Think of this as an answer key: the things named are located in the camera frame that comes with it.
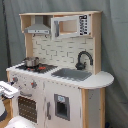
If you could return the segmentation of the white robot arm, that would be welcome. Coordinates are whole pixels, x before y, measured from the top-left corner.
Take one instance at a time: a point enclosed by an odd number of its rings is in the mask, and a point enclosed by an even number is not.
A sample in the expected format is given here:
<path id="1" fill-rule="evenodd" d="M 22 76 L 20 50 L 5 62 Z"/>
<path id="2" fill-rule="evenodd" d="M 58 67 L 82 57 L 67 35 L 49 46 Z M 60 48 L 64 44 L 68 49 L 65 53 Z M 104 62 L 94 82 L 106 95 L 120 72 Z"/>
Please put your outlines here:
<path id="1" fill-rule="evenodd" d="M 7 116 L 7 110 L 1 97 L 4 96 L 7 99 L 12 99 L 18 94 L 19 90 L 13 87 L 13 82 L 0 81 L 0 122 Z"/>

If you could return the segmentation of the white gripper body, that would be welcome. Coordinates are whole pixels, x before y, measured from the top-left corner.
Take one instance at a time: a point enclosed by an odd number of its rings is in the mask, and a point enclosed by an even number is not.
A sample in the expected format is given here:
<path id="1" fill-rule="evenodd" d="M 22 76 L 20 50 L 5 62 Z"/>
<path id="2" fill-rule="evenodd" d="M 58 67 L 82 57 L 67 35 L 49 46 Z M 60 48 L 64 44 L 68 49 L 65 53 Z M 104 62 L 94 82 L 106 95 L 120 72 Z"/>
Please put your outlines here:
<path id="1" fill-rule="evenodd" d="M 7 98 L 13 98 L 19 95 L 19 90 L 4 81 L 0 81 L 0 94 Z"/>

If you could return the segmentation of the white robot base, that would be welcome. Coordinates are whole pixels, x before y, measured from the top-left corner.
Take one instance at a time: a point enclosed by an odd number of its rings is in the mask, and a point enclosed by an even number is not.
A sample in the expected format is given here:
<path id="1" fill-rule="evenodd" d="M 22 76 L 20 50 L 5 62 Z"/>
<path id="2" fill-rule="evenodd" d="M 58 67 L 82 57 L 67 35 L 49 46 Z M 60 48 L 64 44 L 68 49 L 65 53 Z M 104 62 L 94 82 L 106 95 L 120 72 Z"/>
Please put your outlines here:
<path id="1" fill-rule="evenodd" d="M 8 122 L 5 128 L 35 128 L 35 126 L 27 119 L 16 116 Z"/>

